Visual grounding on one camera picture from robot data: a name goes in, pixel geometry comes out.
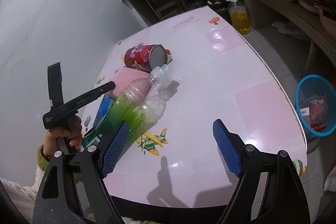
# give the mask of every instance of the hand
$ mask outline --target hand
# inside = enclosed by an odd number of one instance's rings
[[[82,126],[81,126],[81,119],[77,117],[75,126],[76,128],[73,131],[66,130],[62,127],[55,127],[48,130],[45,133],[44,137],[44,147],[43,153],[45,155],[53,156],[54,153],[59,150],[57,145],[56,138],[58,137],[67,137],[70,141],[70,146],[75,146],[76,148],[79,147],[79,144],[82,140]]]

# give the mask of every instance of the wooden shelf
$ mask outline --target wooden shelf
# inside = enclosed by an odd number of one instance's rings
[[[336,68],[336,40],[326,33],[318,15],[305,10],[298,2],[286,2],[284,0],[258,1],[273,8],[304,31],[322,49]]]

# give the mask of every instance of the blue bucket rim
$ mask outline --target blue bucket rim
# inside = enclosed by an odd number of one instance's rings
[[[320,133],[320,132],[317,132],[315,130],[313,130],[309,125],[308,123],[305,121],[305,119],[303,118],[302,114],[301,114],[301,111],[300,111],[300,104],[299,104],[299,90],[302,86],[302,83],[305,82],[307,79],[309,78],[318,78],[318,79],[321,79],[329,88],[330,90],[332,91],[332,93],[334,94],[334,98],[336,99],[336,91],[334,89],[334,87],[329,83],[328,80],[326,80],[325,78],[323,78],[322,76],[320,75],[307,75],[305,76],[304,78],[301,79],[301,81],[298,83],[297,85],[297,88],[296,88],[296,91],[295,91],[295,107],[296,107],[296,112],[298,114],[298,116],[300,117],[300,120],[301,120],[301,123],[304,124],[305,128],[312,134],[316,135],[316,136],[319,136],[319,137],[325,137],[325,136],[328,136],[330,135],[331,133],[333,133],[336,129],[336,123],[334,124],[334,126],[332,127],[332,129],[328,130],[327,132],[323,132],[323,133]]]

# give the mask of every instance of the blue trash can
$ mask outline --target blue trash can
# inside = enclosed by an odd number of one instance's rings
[[[327,96],[327,115],[325,121],[316,124],[317,126],[326,125],[326,127],[320,131],[313,130],[307,124],[300,111],[300,101],[315,95]],[[336,91],[334,87],[322,76],[307,75],[301,79],[295,92],[295,109],[300,118],[307,139],[311,139],[316,136],[327,136],[336,129]]]

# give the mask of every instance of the blue hot air balloon print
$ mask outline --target blue hot air balloon print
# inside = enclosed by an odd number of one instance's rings
[[[89,126],[90,121],[91,121],[91,115],[87,116],[84,121],[84,126],[86,127],[85,132],[87,132],[87,127]]]

